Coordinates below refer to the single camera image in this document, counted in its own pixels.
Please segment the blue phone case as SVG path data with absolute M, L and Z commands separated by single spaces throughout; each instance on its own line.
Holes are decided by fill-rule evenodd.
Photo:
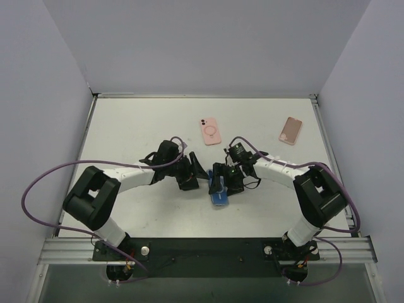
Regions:
M 207 171 L 208 174 L 208 185 L 209 189 L 211 185 L 213 184 L 213 170 L 208 169 Z M 224 184 L 224 178 L 223 176 L 220 176 L 220 183 L 219 183 L 219 190 L 213 194 L 209 194 L 211 198 L 211 203 L 214 207 L 216 208 L 224 208 L 229 205 L 229 199 L 227 195 L 227 188 L 225 187 Z

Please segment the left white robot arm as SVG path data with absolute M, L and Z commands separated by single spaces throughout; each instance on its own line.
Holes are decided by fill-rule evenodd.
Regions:
M 110 217 L 117 195 L 139 186 L 150 186 L 173 177 L 182 191 L 199 188 L 200 179 L 209 179 L 194 152 L 182 153 L 173 141 L 163 141 L 158 150 L 131 167 L 101 170 L 87 167 L 66 198 L 63 210 L 105 240 L 114 259 L 129 254 L 129 236 Z

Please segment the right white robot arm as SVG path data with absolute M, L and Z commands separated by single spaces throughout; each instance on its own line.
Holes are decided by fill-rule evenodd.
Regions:
M 226 154 L 232 163 L 213 164 L 209 194 L 219 194 L 222 190 L 227 196 L 241 193 L 246 177 L 273 181 L 293 189 L 302 215 L 285 233 L 284 239 L 295 247 L 312 241 L 350 202 L 343 186 L 323 163 L 291 164 L 270 158 L 261 151 L 246 151 L 240 143 L 230 146 Z

